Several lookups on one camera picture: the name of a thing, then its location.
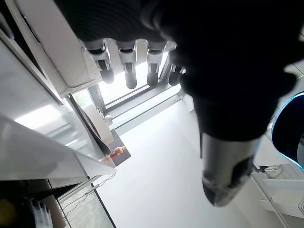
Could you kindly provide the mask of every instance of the robotic hand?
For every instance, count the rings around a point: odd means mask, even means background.
[[[228,204],[249,178],[279,97],[295,85],[283,69],[303,55],[304,1],[55,2],[86,47],[103,38],[177,43],[169,57],[186,69],[180,83],[199,121],[203,188],[213,205]]]

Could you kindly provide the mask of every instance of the yellow object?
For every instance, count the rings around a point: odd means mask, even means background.
[[[17,210],[7,199],[0,199],[0,227],[8,227],[17,219]]]

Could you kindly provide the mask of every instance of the window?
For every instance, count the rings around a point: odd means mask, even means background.
[[[162,55],[162,61],[160,65],[160,70],[158,71],[158,76],[160,77],[162,69],[165,65],[165,61],[167,59],[168,52],[165,52]],[[115,80],[112,84],[107,84],[104,81],[100,82],[99,88],[101,95],[104,100],[104,104],[108,105],[111,102],[130,94],[133,91],[143,88],[143,86],[147,86],[147,74],[148,74],[148,63],[143,62],[138,64],[136,67],[136,77],[137,77],[137,87],[135,89],[129,89],[125,83],[125,74],[124,71],[115,75]]]
[[[87,89],[81,90],[73,94],[74,99],[81,108],[87,107],[93,104],[89,91]]]
[[[94,104],[104,115],[111,115],[113,118],[111,128],[115,128],[180,91],[180,85],[171,86],[168,83],[170,68],[171,63],[166,52],[162,56],[159,82],[156,87],[147,85],[148,66],[147,62],[143,62],[136,66],[137,87],[135,89],[129,89],[126,86],[125,74],[121,72],[114,76],[115,80],[112,84],[100,82],[73,96],[81,107]]]

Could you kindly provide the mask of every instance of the white wall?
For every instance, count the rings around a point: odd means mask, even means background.
[[[251,194],[250,187],[227,207],[210,205],[201,184],[195,115],[183,101],[121,139],[132,156],[97,190],[118,228],[282,227],[272,212],[259,211],[260,193]]]

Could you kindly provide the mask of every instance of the window frame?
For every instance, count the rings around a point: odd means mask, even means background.
[[[167,57],[159,81],[156,87],[150,87],[148,85],[141,86],[130,93],[125,94],[124,96],[117,98],[110,103],[104,103],[99,85],[94,85],[89,87],[87,90],[93,101],[95,107],[98,107],[99,110],[104,115],[111,115],[112,118],[115,118],[124,112],[136,107],[140,103],[156,96],[159,93],[162,93],[166,89],[170,88],[169,85],[169,73],[171,68],[171,62],[169,57]]]

